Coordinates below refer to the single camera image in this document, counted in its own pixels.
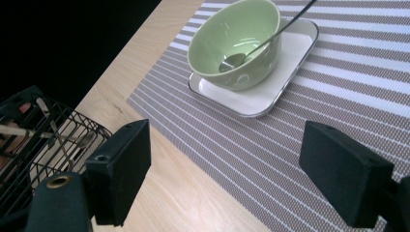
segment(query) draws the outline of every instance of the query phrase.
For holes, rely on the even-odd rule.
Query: white tray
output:
[[[282,19],[282,23],[287,22],[288,19]],[[318,36],[319,29],[314,22],[299,19],[282,32],[278,64],[260,83],[246,90],[230,91],[193,73],[189,81],[190,89],[243,117],[265,115],[274,107],[284,88],[305,61]]]

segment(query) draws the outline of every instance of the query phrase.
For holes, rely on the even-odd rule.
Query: wire basket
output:
[[[0,104],[0,218],[30,206],[36,186],[64,171],[83,173],[85,160],[111,132],[32,86]]]

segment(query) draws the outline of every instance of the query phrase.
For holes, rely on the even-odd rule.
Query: wooden table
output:
[[[201,0],[162,0],[82,100],[77,111],[115,132],[142,117],[126,99]],[[95,231],[268,231],[230,194],[151,128],[152,166],[124,227]]]

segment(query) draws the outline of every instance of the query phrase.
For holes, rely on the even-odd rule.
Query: striped tablecloth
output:
[[[331,125],[410,175],[410,2],[318,1],[318,42],[273,110],[241,118],[190,91],[187,50],[229,0],[206,0],[128,99],[274,231],[348,231],[300,168],[306,120]],[[308,1],[275,0],[283,17]],[[385,225],[379,219],[375,231]]]

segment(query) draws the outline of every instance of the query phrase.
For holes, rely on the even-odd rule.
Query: green bowl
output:
[[[220,63],[232,54],[247,54],[274,35],[279,24],[280,13],[272,1],[235,2],[211,16],[195,33],[188,50],[190,68],[222,88],[247,89],[266,78],[277,64],[280,36],[234,70],[220,72]]]

